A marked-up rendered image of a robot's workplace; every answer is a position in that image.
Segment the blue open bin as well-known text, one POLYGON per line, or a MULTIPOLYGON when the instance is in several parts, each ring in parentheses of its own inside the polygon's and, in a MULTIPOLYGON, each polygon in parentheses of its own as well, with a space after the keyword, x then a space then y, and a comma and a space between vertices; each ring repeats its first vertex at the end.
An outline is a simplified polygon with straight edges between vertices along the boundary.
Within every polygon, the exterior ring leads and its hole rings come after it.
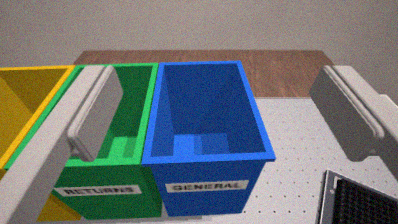
POLYGON ((159 64, 142 166, 169 217, 242 213, 275 160, 241 61, 159 64))

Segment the green bin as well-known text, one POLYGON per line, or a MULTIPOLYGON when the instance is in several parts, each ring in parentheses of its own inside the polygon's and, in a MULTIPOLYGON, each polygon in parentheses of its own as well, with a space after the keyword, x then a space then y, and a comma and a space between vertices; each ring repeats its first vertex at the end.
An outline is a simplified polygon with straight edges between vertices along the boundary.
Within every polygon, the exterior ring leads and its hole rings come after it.
MULTIPOLYGON (((114 66, 123 96, 95 161, 70 156, 75 160, 67 161, 51 194, 87 220, 161 217, 163 200, 151 168, 141 165, 159 63, 100 65, 114 66)), ((9 170, 85 66, 76 65, 3 169, 9 170)))

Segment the yellow recycle bin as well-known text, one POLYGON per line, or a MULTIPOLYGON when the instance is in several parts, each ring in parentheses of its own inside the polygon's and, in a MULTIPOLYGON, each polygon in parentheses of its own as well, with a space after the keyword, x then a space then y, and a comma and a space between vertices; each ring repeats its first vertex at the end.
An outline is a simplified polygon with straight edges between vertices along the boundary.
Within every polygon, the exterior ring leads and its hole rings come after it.
MULTIPOLYGON (((75 67, 0 68, 0 181, 7 172, 3 168, 75 67)), ((50 194, 36 222, 80 219, 50 194)))

